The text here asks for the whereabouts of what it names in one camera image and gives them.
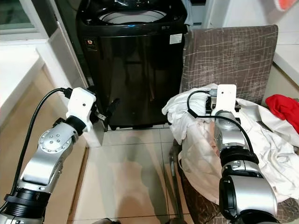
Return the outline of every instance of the sticker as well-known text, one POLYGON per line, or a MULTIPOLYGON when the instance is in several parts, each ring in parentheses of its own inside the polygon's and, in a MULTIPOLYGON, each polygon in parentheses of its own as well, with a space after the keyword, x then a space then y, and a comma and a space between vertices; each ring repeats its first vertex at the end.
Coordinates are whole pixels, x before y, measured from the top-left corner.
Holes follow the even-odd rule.
POLYGON ((181 43, 182 42, 182 36, 183 36, 183 34, 170 35, 169 44, 181 43))

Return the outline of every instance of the brown patterned fabric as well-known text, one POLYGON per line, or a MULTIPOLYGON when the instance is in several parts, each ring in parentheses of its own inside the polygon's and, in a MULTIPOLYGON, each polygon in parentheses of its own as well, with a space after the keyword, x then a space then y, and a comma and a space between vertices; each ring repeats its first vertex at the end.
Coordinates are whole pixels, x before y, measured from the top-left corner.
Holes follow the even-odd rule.
MULTIPOLYGON (((228 224, 229 221, 219 211, 219 206, 199 194, 180 172, 186 203, 194 224, 228 224)), ((289 223, 299 218, 298 203, 289 198, 278 203, 276 219, 280 223, 289 223)))
POLYGON ((181 91, 236 84, 237 97, 260 104, 277 42, 276 25, 197 29, 186 35, 181 91))

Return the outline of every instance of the washing machine drum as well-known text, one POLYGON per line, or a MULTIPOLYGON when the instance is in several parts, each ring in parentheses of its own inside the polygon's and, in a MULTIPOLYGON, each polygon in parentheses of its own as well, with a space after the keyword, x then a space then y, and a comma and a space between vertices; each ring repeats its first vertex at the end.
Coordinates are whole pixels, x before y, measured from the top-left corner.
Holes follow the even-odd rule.
POLYGON ((100 15, 99 19, 112 24, 129 24, 154 22, 165 16, 166 13, 157 10, 134 10, 106 13, 100 15))

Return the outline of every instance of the washing machine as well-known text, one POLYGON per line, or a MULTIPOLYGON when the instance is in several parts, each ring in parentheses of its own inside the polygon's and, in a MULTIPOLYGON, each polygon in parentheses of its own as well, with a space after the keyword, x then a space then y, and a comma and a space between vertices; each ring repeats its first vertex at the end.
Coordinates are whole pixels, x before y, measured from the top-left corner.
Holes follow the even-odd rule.
POLYGON ((186 10, 181 0, 82 0, 76 25, 101 113, 119 100, 109 125, 164 124, 179 93, 186 10))

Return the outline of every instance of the red garment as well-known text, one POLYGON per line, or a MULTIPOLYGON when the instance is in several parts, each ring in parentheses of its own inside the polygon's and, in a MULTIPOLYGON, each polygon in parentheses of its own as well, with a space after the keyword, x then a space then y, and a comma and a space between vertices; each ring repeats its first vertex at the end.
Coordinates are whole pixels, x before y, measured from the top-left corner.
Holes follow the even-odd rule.
POLYGON ((299 133, 299 103, 296 100, 275 94, 266 98, 266 104, 276 117, 286 119, 299 133))

